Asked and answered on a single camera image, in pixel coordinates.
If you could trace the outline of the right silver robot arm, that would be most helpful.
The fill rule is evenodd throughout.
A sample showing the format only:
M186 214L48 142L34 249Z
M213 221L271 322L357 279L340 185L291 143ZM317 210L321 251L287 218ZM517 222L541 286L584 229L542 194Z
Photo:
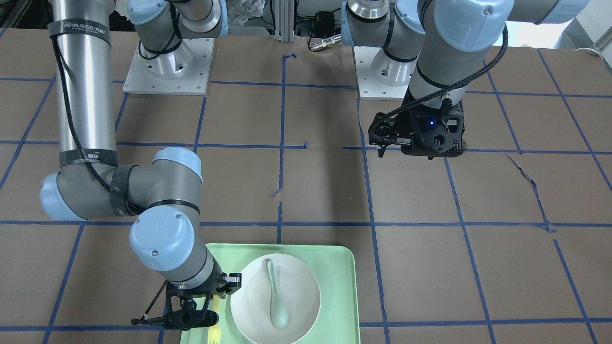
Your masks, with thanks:
M238 291L201 239L201 160L183 147L150 165L121 165L112 109L109 17L114 0L53 0L48 24L58 76L60 170L44 178L40 202L58 221L135 217L129 242L164 277L167 313L134 325L188 331L215 326L214 296Z

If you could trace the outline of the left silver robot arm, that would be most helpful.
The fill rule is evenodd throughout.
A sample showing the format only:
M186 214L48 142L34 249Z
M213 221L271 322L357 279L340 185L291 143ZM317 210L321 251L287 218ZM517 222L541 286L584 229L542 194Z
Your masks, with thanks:
M412 69L398 109L379 112L368 129L378 156L396 145L405 155L458 157L466 150L462 98L508 46L507 22L551 24L575 18L586 0L347 0L345 45L381 49Z

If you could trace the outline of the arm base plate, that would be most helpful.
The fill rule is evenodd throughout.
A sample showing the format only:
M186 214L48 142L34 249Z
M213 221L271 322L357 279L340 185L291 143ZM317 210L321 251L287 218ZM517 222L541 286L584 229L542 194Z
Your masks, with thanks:
M214 39L188 39L167 54L149 60L150 53L136 48L123 91L142 95L205 96Z
M361 100L404 99L416 60L398 62L373 46L355 46L353 52Z

